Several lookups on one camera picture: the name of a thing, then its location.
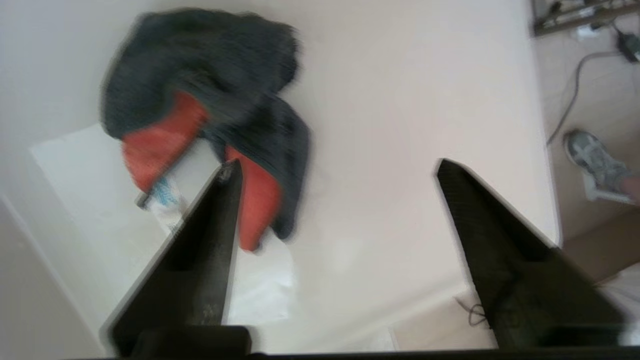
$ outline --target person's foot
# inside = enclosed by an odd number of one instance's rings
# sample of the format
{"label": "person's foot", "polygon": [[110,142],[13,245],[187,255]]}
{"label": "person's foot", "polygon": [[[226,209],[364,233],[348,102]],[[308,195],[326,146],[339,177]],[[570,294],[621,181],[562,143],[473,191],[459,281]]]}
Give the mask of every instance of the person's foot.
{"label": "person's foot", "polygon": [[630,174],[627,166],[614,159],[598,138],[583,130],[564,136],[564,150],[572,163],[591,174],[598,186],[620,192],[620,181]]}

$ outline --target white surface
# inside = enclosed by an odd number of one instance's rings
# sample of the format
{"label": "white surface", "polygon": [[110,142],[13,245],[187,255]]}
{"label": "white surface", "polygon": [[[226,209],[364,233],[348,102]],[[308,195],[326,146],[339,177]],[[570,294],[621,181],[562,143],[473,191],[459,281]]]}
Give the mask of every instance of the white surface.
{"label": "white surface", "polygon": [[[465,286],[433,178],[438,158],[472,167],[557,241],[526,2],[179,4],[255,11],[293,25],[302,44],[284,95],[314,137],[298,232],[286,247],[268,239],[263,258],[246,257],[292,261],[287,311],[260,325],[260,349],[326,348]],[[177,5],[1,5],[2,187],[94,332],[162,231],[134,207],[114,140],[47,147],[98,121],[102,75],[134,17]],[[176,170],[187,199],[216,167],[206,145],[198,151]]]}
{"label": "white surface", "polygon": [[104,357],[14,216],[0,195],[0,359]]}
{"label": "white surface", "polygon": [[601,290],[627,320],[620,345],[640,345],[640,264],[632,265],[602,284]]}

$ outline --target leg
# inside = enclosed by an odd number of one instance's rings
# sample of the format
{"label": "leg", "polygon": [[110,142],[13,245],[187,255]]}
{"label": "leg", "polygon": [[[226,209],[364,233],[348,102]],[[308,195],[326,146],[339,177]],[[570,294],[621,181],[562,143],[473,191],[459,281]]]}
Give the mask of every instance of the leg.
{"label": "leg", "polygon": [[596,136],[571,131],[564,136],[564,149],[569,160],[591,174],[599,187],[626,193],[640,204],[640,177],[631,176],[627,166],[614,159]]}

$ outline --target crumpled cloth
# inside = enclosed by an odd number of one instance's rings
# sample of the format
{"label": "crumpled cloth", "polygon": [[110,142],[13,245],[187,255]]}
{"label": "crumpled cloth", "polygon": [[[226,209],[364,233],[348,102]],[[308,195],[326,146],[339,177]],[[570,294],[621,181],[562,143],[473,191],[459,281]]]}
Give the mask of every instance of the crumpled cloth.
{"label": "crumpled cloth", "polygon": [[[140,17],[114,58],[102,96],[103,128],[123,140],[138,187],[150,191],[204,136],[221,161],[235,149],[273,176],[282,194],[267,218],[280,239],[289,237],[310,133],[277,94],[295,76],[297,48],[290,26],[254,14],[186,9]],[[160,127],[162,138],[156,135]],[[163,143],[171,143],[171,150]],[[250,202],[243,199],[241,208]]]}

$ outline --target floor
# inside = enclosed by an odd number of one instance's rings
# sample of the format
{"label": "floor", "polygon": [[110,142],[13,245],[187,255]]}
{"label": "floor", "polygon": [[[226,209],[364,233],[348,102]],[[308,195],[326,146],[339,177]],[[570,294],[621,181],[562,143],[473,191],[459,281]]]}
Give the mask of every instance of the floor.
{"label": "floor", "polygon": [[[458,297],[467,306],[478,302],[475,295]],[[496,348],[493,331],[486,322],[468,323],[468,313],[454,299],[380,329],[366,338],[338,348],[337,352],[437,351]]]}
{"label": "floor", "polygon": [[[627,15],[618,18],[616,24],[622,31],[638,33],[638,18]],[[578,40],[575,31],[565,31],[534,41],[547,136],[573,94],[578,62],[587,54],[615,50],[615,39],[615,31],[604,28],[589,39]],[[585,198],[580,170],[567,160],[562,147],[562,134],[575,128],[596,134],[615,157],[640,171],[640,66],[627,63],[621,56],[585,64],[577,102],[548,148],[565,241],[634,209]]]}

